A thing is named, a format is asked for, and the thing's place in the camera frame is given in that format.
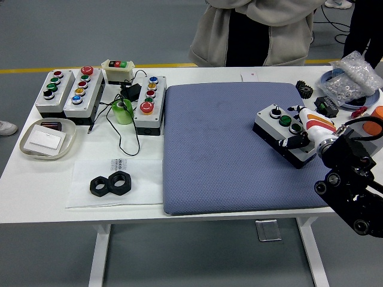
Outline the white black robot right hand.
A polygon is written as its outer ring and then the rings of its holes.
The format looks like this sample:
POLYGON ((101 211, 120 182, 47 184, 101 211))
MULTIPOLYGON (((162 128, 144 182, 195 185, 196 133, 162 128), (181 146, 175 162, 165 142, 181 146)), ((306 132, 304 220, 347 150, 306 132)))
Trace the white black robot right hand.
POLYGON ((315 149, 318 149, 320 145, 323 145, 323 142, 334 142, 338 138, 335 135, 335 125, 323 115, 301 105, 291 106, 288 110, 298 112, 304 132, 301 135, 276 141, 278 146, 285 149, 296 149, 305 147, 312 142, 315 149))

